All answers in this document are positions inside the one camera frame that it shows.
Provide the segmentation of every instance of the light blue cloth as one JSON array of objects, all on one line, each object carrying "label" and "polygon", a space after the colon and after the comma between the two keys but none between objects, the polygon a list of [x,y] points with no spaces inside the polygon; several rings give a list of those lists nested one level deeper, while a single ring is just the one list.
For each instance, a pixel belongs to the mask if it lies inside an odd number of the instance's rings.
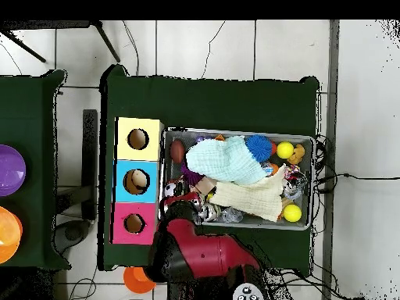
[{"label": "light blue cloth", "polygon": [[240,136],[200,141],[189,149],[186,160],[191,171],[238,185],[253,184],[266,176]]}]

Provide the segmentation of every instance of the brown football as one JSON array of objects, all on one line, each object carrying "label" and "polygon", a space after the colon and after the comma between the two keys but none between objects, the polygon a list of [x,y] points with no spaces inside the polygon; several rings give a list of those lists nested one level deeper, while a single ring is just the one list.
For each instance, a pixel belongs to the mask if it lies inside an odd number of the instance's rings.
[{"label": "brown football", "polygon": [[170,146],[170,156],[175,163],[181,163],[184,159],[184,144],[180,140],[175,140]]}]

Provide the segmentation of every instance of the green table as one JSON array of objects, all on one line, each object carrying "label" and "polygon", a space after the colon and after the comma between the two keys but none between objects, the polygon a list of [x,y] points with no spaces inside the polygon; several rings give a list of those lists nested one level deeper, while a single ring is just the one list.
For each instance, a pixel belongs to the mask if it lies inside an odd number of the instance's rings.
[{"label": "green table", "polygon": [[[111,66],[102,76],[100,140],[99,260],[112,265],[146,266],[148,246],[109,243],[112,197],[114,118],[160,119],[166,127],[268,132],[315,136],[315,77],[300,82],[279,80],[186,80],[169,77],[127,77],[122,66]],[[309,274],[310,229],[249,230],[203,227],[205,233],[235,234],[254,248],[265,263],[299,269]]]},{"label": "green table", "polygon": [[27,176],[14,194],[0,197],[0,206],[16,214],[23,235],[16,254],[0,266],[69,269],[52,247],[55,222],[55,93],[65,72],[42,77],[0,77],[0,144],[20,152]]}]

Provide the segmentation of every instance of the purple bowl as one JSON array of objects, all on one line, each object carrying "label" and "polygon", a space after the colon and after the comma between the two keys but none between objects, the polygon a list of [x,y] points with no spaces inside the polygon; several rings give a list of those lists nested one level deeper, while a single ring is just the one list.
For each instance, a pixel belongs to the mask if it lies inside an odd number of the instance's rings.
[{"label": "purple bowl", "polygon": [[25,161],[20,153],[7,145],[0,145],[0,197],[17,191],[27,173]]}]

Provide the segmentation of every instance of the pink box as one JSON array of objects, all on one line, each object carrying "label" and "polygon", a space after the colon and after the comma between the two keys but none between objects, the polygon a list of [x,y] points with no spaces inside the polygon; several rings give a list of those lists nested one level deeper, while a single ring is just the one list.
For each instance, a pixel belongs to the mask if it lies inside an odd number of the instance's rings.
[{"label": "pink box", "polygon": [[[138,214],[145,222],[145,227],[138,234],[125,229],[124,220],[130,214]],[[112,244],[151,245],[157,221],[157,205],[140,202],[116,202],[113,223]]]}]

